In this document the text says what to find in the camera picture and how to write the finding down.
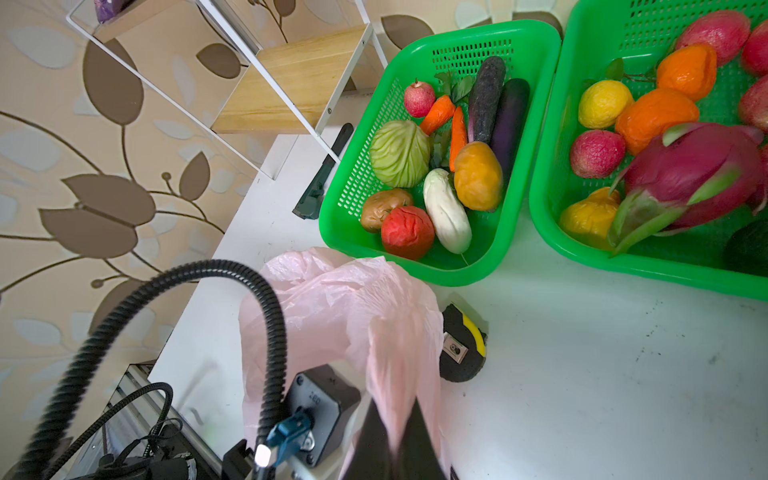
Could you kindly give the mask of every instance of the shelf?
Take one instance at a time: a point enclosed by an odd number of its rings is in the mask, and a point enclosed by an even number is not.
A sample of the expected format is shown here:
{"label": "shelf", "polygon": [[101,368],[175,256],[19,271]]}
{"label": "shelf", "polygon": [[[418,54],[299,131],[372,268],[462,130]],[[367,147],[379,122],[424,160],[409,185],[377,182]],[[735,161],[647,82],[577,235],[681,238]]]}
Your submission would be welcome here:
{"label": "shelf", "polygon": [[134,0],[118,16],[100,25],[94,33],[101,43],[106,43],[118,35],[124,34],[133,27],[144,23],[163,10],[176,5],[183,0]]}
{"label": "shelf", "polygon": [[[358,25],[323,37],[259,52],[257,59],[318,131],[338,101],[372,34]],[[254,66],[248,67],[211,127],[218,134],[246,131],[306,133],[296,115]]]}

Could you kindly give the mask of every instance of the carrot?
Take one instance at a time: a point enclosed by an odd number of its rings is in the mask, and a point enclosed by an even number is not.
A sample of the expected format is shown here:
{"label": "carrot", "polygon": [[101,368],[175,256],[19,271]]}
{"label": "carrot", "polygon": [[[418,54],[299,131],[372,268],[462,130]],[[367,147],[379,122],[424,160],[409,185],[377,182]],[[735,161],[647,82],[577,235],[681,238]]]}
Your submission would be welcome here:
{"label": "carrot", "polygon": [[438,128],[445,125],[453,117],[455,110],[456,106],[448,95],[438,98],[422,121],[422,131],[427,135],[434,134]]}
{"label": "carrot", "polygon": [[454,162],[460,151],[467,144],[467,127],[464,123],[464,111],[456,108],[451,125],[451,172],[456,171]]}

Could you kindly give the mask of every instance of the basket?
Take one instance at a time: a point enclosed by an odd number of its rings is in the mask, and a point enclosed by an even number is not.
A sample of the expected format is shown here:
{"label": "basket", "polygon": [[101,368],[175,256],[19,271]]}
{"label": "basket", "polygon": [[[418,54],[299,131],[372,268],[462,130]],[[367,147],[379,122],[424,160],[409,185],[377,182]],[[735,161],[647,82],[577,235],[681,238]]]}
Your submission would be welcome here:
{"label": "basket", "polygon": [[[755,220],[746,207],[686,233],[647,238],[630,253],[612,259],[608,252],[587,247],[558,227],[560,214],[568,205],[611,185],[621,171],[617,169],[604,180],[585,180],[571,171],[571,144],[586,130],[578,123],[585,82],[603,78],[606,67],[618,57],[624,58],[629,73],[647,71],[691,22],[721,9],[744,12],[753,27],[768,16],[766,0],[581,0],[576,5],[568,23],[531,181],[531,216],[549,245],[585,265],[768,300],[768,278],[728,271],[723,265],[722,252],[728,239]],[[738,58],[719,68],[712,93],[698,102],[701,121],[739,124],[737,105],[755,80],[742,71]],[[635,98],[655,86],[625,83]]]}
{"label": "basket", "polygon": [[[323,200],[319,220],[325,243],[352,257],[384,255],[411,275],[438,285],[468,285],[489,275],[512,242],[559,52],[560,37],[554,28],[534,20],[520,20],[433,35],[398,53],[385,70]],[[482,61],[491,55],[504,59],[505,80],[524,78],[531,85],[525,129],[502,205],[492,214],[468,212],[472,245],[463,258],[448,252],[436,238],[435,245],[419,261],[386,253],[381,236],[367,233],[359,222],[366,199],[388,188],[371,170],[369,145],[373,135],[388,121],[412,119],[402,98],[415,78],[437,87],[435,74],[450,71],[460,76],[475,75]],[[416,206],[424,208],[422,185],[411,191]]]}

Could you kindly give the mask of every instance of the mango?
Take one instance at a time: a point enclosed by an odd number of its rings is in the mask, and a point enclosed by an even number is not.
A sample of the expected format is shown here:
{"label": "mango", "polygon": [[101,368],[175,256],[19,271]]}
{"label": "mango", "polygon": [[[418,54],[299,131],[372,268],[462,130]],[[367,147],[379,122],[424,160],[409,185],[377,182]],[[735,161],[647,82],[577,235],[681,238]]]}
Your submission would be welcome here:
{"label": "mango", "polygon": [[456,196],[470,210],[491,211],[502,202],[502,166],[491,148],[473,141],[462,148],[455,160],[453,185]]}

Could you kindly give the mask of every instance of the white table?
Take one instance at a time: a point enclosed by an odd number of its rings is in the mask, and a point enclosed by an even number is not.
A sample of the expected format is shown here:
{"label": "white table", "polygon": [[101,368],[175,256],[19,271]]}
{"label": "white table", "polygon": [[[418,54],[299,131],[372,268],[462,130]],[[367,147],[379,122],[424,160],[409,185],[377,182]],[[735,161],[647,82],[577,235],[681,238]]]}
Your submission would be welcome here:
{"label": "white table", "polygon": [[[343,99],[334,124],[365,102]],[[338,127],[323,135],[333,142]],[[257,177],[214,257],[259,269],[322,246],[291,213],[323,152],[301,136],[276,182]],[[768,303],[594,270],[547,246],[523,206],[488,278],[435,288],[487,330],[488,360],[443,382],[443,429],[463,480],[768,478]],[[151,373],[222,455],[243,436],[237,312],[247,294],[204,280]]]}

